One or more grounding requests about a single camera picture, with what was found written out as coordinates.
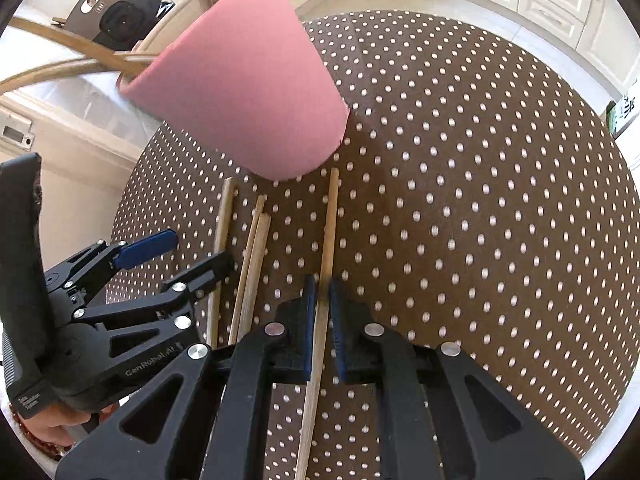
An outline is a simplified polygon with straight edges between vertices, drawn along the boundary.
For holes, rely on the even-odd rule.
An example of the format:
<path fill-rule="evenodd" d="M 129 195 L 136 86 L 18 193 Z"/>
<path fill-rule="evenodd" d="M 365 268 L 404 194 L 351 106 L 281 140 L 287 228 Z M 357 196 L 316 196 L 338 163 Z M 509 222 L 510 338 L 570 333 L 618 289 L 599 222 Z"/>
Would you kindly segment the person's left hand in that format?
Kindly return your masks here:
<path fill-rule="evenodd" d="M 69 448 L 79 441 L 70 434 L 70 428 L 88 424 L 94 413 L 70 408 L 62 402 L 50 404 L 31 418 L 16 413 L 15 417 L 23 434 L 34 443 Z"/>

